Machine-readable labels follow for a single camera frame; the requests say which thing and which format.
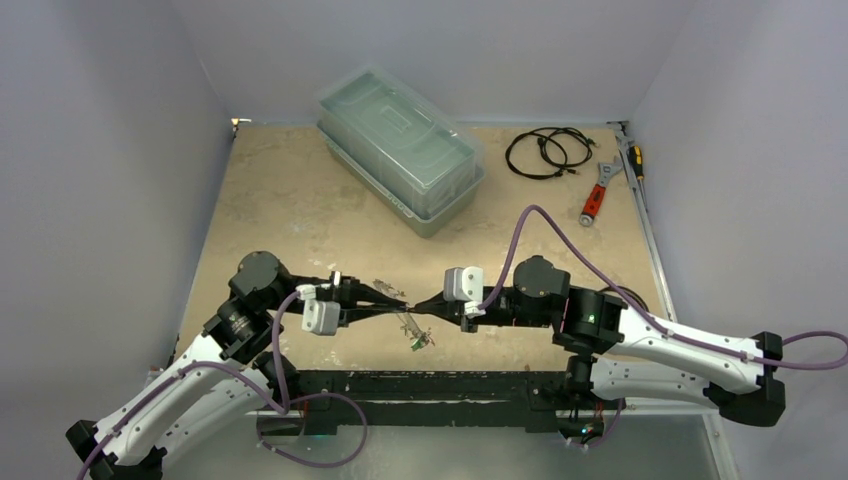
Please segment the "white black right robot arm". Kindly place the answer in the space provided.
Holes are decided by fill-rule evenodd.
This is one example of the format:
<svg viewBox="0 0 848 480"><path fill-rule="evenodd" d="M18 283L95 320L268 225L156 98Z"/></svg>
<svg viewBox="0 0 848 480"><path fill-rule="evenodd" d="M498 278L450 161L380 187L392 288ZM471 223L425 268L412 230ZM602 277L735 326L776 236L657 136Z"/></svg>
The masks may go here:
<svg viewBox="0 0 848 480"><path fill-rule="evenodd" d="M567 271L539 255L516 267L508 287L482 277L478 267L449 269L442 292L410 310L466 333L480 325L551 328L553 344L571 355L555 391L573 406L675 400L754 427L776 425L785 411L785 386L769 364L782 357L776 334L722 336L642 316L619 297L571 286Z"/></svg>

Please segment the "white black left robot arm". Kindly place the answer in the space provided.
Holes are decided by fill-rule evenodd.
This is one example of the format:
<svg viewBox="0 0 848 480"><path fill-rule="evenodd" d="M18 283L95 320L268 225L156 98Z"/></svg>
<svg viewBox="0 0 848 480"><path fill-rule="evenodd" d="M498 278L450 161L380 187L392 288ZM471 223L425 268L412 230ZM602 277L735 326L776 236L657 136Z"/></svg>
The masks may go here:
<svg viewBox="0 0 848 480"><path fill-rule="evenodd" d="M295 370L284 361L282 317L332 335L349 323L406 311L405 302L338 272L328 279L292 274L268 251L239 263L227 299L185 351L110 415L80 420L66 438L82 462L80 479L159 479L167 459L216 424L257 408L287 415L297 403Z"/></svg>

